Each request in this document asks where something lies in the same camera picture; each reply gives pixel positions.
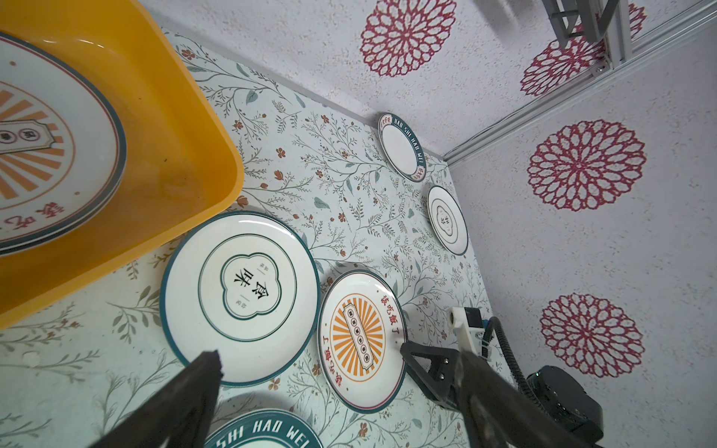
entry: yellow plastic tub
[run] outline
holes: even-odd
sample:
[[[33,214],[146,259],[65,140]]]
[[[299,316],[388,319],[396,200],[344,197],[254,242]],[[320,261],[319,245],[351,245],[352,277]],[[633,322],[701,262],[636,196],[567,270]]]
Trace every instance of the yellow plastic tub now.
[[[0,30],[60,58],[117,111],[127,166],[78,229],[0,257],[0,328],[226,209],[242,190],[237,149],[150,15],[134,0],[0,0]]]

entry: small orange flower print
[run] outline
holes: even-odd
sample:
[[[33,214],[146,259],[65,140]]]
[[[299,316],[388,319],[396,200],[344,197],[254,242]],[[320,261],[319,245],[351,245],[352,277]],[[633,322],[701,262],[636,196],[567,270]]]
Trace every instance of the small orange flower print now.
[[[240,207],[244,208],[249,205],[249,199],[244,196],[239,196],[239,198],[237,199],[237,204],[239,204]]]

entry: ceramic plate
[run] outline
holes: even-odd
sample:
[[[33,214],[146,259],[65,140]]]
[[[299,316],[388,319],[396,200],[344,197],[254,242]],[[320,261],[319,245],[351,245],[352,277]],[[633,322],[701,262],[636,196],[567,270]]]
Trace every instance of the ceramic plate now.
[[[322,448],[302,419],[280,409],[245,414],[216,430],[204,448]]]
[[[99,212],[126,158],[122,125],[96,88],[0,33],[0,254],[47,242]]]
[[[401,176],[413,182],[426,177],[426,157],[421,143],[401,118],[383,114],[379,120],[379,140],[389,163]]]
[[[278,375],[316,325],[318,274],[300,237],[251,211],[222,214],[177,248],[162,280],[164,332],[185,364],[218,350],[228,386]]]
[[[456,255],[468,250],[468,229],[453,196],[435,185],[428,192],[428,217],[443,246]]]
[[[369,271],[340,276],[321,307],[321,365],[338,397],[357,412],[378,412],[404,378],[406,342],[401,306],[391,288]]]

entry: table surface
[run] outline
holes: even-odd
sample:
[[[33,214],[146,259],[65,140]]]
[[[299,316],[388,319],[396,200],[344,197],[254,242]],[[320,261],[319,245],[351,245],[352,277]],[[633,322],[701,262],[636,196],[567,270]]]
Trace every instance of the table surface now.
[[[376,130],[259,72],[164,30],[229,130],[246,180],[231,210],[271,214],[304,239],[321,289],[368,268],[399,298],[409,339],[457,345],[451,306],[491,315],[472,247],[444,249],[426,214],[428,189],[455,195],[444,162],[428,157],[417,184],[387,166]],[[159,318],[161,277],[181,237],[0,330],[0,447],[80,447],[109,432],[182,365]],[[512,383],[500,350],[490,363]],[[249,388],[222,387],[212,430],[256,408],[296,413],[325,447],[467,446],[462,417],[406,378],[390,406],[357,414],[332,392],[315,335],[293,366]]]

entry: white textured wall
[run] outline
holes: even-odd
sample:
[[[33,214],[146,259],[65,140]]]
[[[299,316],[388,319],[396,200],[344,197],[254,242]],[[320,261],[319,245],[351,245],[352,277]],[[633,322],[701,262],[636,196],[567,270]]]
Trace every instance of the white textured wall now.
[[[364,62],[362,33],[377,4],[405,1],[141,1],[160,23],[313,92],[366,123],[379,112],[396,113],[438,154],[534,99],[521,90],[521,80],[554,39],[538,0],[410,0],[422,11],[434,11],[438,1],[454,19],[446,22],[443,32],[449,36],[430,61],[391,77]],[[646,6],[646,30],[693,3],[640,0],[637,6]],[[583,61],[592,63],[593,56]]]
[[[575,376],[603,407],[606,437],[600,444],[606,447],[715,446],[714,42],[717,26],[570,110],[451,169],[488,297],[523,371],[548,364]],[[625,138],[632,136],[644,146],[626,147],[622,153],[629,157],[612,161],[612,173],[633,177],[602,183],[599,189],[618,182],[624,184],[622,190],[629,188],[614,202],[586,200],[585,206],[575,203],[579,211],[558,209],[554,204],[560,205],[556,197],[562,191],[541,197],[528,184],[531,157],[551,134],[582,120],[622,123],[634,131]],[[546,158],[533,160],[543,163]],[[545,167],[559,171],[550,163]],[[549,177],[549,172],[533,172]],[[552,181],[548,178],[546,185]],[[583,374],[579,363],[568,367],[547,345],[543,311],[572,293],[607,299],[622,309],[625,328],[641,333],[633,332],[642,347],[635,348],[642,352],[638,362],[634,354],[627,362],[629,373],[611,377],[601,368],[600,378],[594,354],[605,353],[601,349],[592,352]],[[579,309],[571,313],[589,314]],[[613,328],[597,320],[596,328]],[[589,327],[588,321],[575,325]],[[571,332],[570,325],[557,322],[547,322],[548,336],[554,326]]]

